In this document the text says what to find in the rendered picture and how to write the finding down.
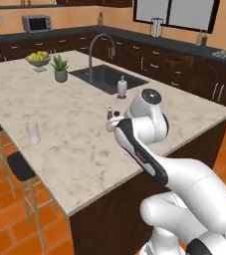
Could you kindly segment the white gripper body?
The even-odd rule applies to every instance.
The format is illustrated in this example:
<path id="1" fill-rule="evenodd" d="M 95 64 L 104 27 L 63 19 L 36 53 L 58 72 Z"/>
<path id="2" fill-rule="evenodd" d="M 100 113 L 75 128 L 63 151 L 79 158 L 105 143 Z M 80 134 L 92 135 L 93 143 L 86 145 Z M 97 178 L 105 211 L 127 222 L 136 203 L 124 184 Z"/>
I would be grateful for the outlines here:
<path id="1" fill-rule="evenodd" d="M 121 118 L 111 118 L 106 123 L 106 129 L 108 132 L 114 131 L 116 125 L 121 121 Z"/>

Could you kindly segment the clear glass cup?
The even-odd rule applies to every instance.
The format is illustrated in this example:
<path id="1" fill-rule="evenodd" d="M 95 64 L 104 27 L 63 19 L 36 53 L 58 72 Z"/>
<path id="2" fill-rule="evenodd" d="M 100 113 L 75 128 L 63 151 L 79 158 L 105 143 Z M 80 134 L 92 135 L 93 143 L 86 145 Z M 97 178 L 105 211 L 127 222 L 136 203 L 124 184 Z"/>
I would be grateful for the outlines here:
<path id="1" fill-rule="evenodd" d="M 41 139 L 38 125 L 36 123 L 26 123 L 26 130 L 30 143 L 39 144 Z"/>

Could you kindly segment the white soap dispenser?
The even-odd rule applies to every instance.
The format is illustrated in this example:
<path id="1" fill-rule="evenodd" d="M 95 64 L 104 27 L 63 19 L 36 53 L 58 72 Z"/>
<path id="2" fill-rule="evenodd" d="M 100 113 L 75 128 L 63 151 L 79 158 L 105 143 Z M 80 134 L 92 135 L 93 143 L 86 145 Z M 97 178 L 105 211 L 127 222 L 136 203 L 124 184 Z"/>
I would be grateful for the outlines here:
<path id="1" fill-rule="evenodd" d="M 120 80 L 117 82 L 117 96 L 120 99 L 124 99 L 127 91 L 127 81 L 124 79 L 124 76 L 120 77 Z"/>

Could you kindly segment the dark sink basin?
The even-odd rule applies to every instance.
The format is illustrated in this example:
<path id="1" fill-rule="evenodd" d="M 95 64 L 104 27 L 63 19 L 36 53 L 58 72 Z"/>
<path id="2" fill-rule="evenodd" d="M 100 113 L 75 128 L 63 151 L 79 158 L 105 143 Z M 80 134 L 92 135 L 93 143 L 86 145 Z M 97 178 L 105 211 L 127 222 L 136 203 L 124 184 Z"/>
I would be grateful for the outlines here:
<path id="1" fill-rule="evenodd" d="M 90 81 L 90 70 L 88 68 L 70 71 L 70 74 L 109 95 L 115 95 L 117 93 L 117 83 L 120 81 L 121 77 L 124 77 L 124 80 L 127 82 L 128 89 L 147 84 L 146 80 L 107 65 L 98 65 L 93 67 L 92 81 Z"/>

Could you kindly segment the grey curved tap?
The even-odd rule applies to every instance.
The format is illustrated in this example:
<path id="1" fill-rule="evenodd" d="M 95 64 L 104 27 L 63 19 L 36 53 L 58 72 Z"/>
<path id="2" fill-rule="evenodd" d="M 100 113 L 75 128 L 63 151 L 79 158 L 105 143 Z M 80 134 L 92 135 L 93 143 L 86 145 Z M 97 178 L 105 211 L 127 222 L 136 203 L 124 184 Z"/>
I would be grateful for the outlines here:
<path id="1" fill-rule="evenodd" d="M 114 45 L 114 41 L 112 36 L 106 34 L 106 33 L 101 33 L 96 35 L 89 47 L 89 72 L 90 72 L 90 84 L 93 83 L 93 61 L 92 61 L 92 57 L 93 57 L 93 48 L 94 48 L 94 44 L 97 41 L 97 39 L 101 38 L 101 37 L 106 37 L 108 38 L 111 42 L 112 42 L 112 53 L 110 54 L 110 57 L 113 58 L 115 56 L 115 45 Z"/>

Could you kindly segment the green plant in grey pot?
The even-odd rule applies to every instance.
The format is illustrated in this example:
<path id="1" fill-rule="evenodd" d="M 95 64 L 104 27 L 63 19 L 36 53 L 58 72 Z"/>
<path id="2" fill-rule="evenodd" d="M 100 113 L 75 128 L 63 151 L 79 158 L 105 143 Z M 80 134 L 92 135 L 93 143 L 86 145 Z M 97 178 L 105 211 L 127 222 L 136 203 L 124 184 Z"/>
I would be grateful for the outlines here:
<path id="1" fill-rule="evenodd" d="M 68 62 L 57 55 L 53 57 L 52 67 L 54 68 L 55 80 L 64 83 L 68 79 Z"/>

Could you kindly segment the dark brown island cabinet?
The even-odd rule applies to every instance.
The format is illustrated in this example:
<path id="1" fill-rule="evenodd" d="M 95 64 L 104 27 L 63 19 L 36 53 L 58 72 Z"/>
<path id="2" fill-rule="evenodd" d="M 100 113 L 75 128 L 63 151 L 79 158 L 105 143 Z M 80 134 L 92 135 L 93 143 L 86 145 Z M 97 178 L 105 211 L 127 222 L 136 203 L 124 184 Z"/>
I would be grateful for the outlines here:
<path id="1" fill-rule="evenodd" d="M 151 228 L 139 216 L 139 205 L 165 188 L 123 151 L 103 120 L 86 123 L 73 145 L 71 228 L 75 255 L 133 255 Z"/>

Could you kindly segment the dark brown cupboard run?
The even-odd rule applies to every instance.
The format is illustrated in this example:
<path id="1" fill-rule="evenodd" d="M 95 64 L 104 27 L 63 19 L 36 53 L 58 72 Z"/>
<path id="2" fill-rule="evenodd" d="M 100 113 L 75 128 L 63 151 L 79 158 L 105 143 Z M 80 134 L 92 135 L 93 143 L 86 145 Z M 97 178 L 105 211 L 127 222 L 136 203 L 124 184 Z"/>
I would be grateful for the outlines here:
<path id="1" fill-rule="evenodd" d="M 110 27 L 0 35 L 7 61 L 35 50 L 77 50 L 226 107 L 226 61 L 209 48 Z"/>

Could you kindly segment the grey fruit bowl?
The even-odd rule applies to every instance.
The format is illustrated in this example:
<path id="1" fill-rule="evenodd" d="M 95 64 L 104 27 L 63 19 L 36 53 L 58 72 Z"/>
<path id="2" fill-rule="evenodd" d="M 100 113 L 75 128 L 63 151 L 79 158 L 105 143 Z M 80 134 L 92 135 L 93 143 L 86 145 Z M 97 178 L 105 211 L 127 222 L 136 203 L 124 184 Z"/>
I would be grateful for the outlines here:
<path id="1" fill-rule="evenodd" d="M 26 58 L 26 61 L 34 67 L 34 70 L 36 72 L 44 72 L 46 71 L 46 66 L 50 63 L 51 57 L 48 57 L 47 59 L 40 60 L 40 61 L 29 61 L 28 58 Z"/>

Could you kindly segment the steel canister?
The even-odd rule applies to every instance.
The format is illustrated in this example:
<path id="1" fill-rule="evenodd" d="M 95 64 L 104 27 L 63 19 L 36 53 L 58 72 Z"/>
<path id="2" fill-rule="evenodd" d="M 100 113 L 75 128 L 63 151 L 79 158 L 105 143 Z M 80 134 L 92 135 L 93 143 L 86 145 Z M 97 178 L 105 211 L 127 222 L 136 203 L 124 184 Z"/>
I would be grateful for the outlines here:
<path id="1" fill-rule="evenodd" d="M 153 38 L 159 38 L 162 34 L 162 25 L 163 19 L 162 18 L 152 18 L 150 24 L 150 35 Z"/>

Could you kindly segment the silver toaster oven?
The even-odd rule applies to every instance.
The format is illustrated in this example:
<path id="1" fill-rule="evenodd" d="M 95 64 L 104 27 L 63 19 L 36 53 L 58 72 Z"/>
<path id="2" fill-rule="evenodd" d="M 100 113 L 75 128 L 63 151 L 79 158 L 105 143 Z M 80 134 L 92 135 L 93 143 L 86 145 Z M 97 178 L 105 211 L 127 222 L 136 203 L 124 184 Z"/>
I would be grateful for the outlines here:
<path id="1" fill-rule="evenodd" d="M 22 17 L 25 32 L 34 34 L 48 32 L 52 29 L 51 18 L 47 15 L 27 15 Z"/>

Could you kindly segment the dark-framed window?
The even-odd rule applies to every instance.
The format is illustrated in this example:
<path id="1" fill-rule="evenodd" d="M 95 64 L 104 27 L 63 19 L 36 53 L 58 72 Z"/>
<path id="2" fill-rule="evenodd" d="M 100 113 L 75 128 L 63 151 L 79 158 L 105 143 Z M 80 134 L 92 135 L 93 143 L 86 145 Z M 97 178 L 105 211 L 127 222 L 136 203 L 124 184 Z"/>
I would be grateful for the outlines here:
<path id="1" fill-rule="evenodd" d="M 211 34 L 219 4 L 220 0 L 133 0 L 133 21 L 151 24 L 159 18 L 165 27 Z"/>

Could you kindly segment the dark wall cupboards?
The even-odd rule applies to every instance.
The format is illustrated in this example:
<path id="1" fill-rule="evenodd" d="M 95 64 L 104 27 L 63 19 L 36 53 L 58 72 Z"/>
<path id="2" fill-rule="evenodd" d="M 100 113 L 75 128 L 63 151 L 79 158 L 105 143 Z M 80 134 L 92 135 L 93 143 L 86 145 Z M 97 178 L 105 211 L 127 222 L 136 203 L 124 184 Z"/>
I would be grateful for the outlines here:
<path id="1" fill-rule="evenodd" d="M 31 8 L 53 8 L 53 7 L 131 7 L 134 0 L 0 0 L 0 9 L 31 9 Z"/>

